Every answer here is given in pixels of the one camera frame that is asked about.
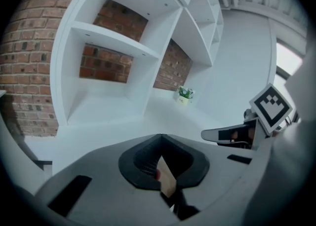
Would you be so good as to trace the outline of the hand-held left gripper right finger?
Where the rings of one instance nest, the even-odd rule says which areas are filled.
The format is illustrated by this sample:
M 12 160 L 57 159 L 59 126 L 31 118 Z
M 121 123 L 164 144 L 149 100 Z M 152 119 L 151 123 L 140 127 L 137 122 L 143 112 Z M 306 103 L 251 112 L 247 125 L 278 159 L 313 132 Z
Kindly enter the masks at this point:
M 173 213 L 183 221 L 199 212 L 189 205 L 183 189 L 198 186 L 207 174 L 210 163 L 196 149 L 168 136 L 161 136 L 160 192 Z

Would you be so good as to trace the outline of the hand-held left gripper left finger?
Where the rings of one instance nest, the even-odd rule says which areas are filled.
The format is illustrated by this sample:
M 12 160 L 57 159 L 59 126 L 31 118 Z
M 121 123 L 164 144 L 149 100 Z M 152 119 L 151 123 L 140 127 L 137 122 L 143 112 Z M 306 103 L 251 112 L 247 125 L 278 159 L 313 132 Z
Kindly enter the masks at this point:
M 156 176 L 161 156 L 161 134 L 156 134 L 124 151 L 118 167 L 123 177 L 136 188 L 159 191 L 160 182 Z

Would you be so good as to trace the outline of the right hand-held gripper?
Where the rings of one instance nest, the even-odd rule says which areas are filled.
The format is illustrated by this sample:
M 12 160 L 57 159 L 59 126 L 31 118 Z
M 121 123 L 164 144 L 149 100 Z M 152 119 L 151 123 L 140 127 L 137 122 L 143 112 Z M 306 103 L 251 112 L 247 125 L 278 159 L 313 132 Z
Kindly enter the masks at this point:
M 289 102 L 271 83 L 249 103 L 242 124 L 203 130 L 201 138 L 219 146 L 256 150 L 262 140 L 279 133 L 279 125 L 292 111 Z

